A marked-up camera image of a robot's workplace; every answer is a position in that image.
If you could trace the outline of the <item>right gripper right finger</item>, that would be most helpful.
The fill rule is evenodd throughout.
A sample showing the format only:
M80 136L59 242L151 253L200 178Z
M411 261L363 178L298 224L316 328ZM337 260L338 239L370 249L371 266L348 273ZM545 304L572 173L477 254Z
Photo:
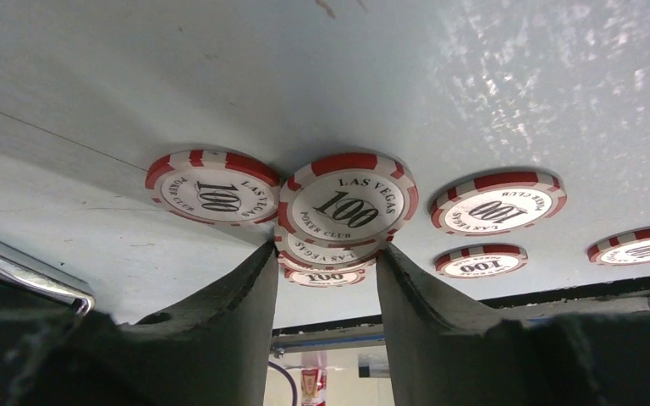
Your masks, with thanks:
M481 302L392 245L377 291L398 405L650 405L650 312L460 329L445 306Z

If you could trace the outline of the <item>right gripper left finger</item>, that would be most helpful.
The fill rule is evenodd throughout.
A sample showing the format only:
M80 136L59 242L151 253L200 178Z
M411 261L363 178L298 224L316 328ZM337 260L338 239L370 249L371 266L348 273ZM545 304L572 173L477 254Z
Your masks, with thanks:
M0 405L260 405L277 297L266 242L141 319L0 310Z

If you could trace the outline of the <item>white red chip stack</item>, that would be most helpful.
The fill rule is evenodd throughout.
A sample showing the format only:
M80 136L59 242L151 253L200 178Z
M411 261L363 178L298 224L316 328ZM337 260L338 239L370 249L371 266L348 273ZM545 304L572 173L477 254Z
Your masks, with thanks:
M275 222L278 261L289 277L357 273L414 216L416 181L401 162L349 152L305 165L282 180L268 165L230 151L191 150L160 157L144 181L151 199L184 219L212 226ZM568 200L561 180L534 170L480 175L447 189L431 205L446 234L487 237L530 228Z

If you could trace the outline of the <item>black poker set case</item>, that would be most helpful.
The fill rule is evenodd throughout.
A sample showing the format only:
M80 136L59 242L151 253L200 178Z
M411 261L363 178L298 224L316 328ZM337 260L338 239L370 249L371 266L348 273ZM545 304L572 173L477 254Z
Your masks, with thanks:
M96 296L86 281L1 241L0 280L52 299L70 299L76 315L86 315L96 307Z

